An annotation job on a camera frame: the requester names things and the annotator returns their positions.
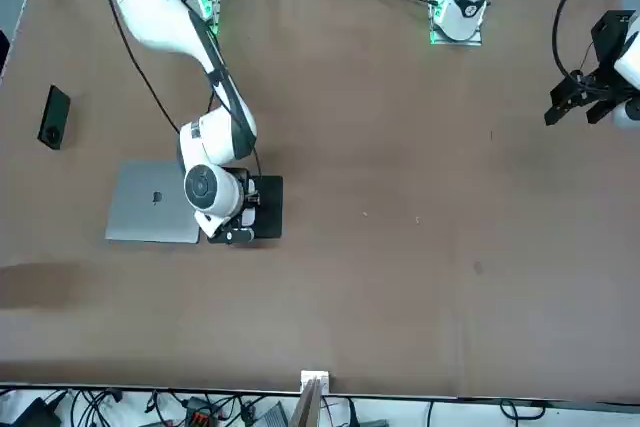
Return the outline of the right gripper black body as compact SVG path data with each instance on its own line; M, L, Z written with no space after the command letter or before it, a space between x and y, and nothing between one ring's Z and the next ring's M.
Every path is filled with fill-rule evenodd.
M215 205L207 210L210 244L246 244L258 238L261 197L245 168L222 168L216 182Z

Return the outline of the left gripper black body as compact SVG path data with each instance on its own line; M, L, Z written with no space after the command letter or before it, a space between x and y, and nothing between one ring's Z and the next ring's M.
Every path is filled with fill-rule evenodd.
M616 60L623 46L631 23L635 20L634 10L609 10L591 29L597 67L589 74L580 69L573 71L575 79L581 83L570 83L572 97L633 97L635 89L617 73Z

